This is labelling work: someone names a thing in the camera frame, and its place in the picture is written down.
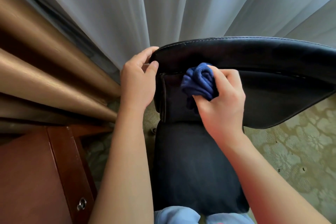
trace wooden cabinet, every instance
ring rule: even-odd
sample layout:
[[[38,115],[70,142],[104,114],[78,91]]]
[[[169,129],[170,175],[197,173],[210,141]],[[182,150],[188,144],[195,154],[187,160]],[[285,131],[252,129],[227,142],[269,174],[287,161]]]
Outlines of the wooden cabinet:
[[[110,130],[42,127],[0,146],[0,223],[87,223],[97,192],[80,137]]]

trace hand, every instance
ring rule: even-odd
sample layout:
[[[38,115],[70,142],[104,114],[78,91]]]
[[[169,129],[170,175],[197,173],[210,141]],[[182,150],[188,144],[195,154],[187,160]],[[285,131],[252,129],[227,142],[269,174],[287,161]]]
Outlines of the hand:
[[[149,47],[133,56],[120,72],[121,100],[120,107],[144,112],[154,98],[155,76],[159,63],[147,64],[152,53],[158,47]]]
[[[211,101],[194,96],[207,132],[218,145],[235,143],[243,134],[245,93],[237,70],[209,66],[214,74],[219,96]]]

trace chair backrest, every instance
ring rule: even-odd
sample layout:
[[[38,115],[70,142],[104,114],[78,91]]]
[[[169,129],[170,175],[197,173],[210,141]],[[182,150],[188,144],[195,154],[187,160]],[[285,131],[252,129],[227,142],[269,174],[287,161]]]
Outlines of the chair backrest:
[[[201,62],[237,69],[246,94],[243,125],[269,128],[336,92],[336,49],[274,37],[221,37],[169,44],[159,62],[155,106],[163,122],[200,120],[180,84]]]

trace patterned carpet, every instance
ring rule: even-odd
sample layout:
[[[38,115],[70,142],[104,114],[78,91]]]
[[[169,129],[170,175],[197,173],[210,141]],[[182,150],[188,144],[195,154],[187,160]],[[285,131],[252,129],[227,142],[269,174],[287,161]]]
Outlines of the patterned carpet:
[[[110,108],[117,110],[118,106],[115,102]],[[159,114],[151,103],[143,119],[150,168],[155,141],[152,129],[158,122]],[[245,128],[245,133],[280,175],[331,223],[336,224],[336,94],[278,126]],[[87,151],[98,188],[110,141],[111,135],[106,135],[92,143]]]

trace forearm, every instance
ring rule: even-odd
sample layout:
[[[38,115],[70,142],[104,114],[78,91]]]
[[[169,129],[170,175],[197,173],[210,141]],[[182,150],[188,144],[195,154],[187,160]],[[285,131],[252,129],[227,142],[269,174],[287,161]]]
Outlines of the forearm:
[[[121,106],[90,223],[153,223],[143,112]]]
[[[329,223],[241,135],[241,145],[220,145],[235,169],[258,223]]]

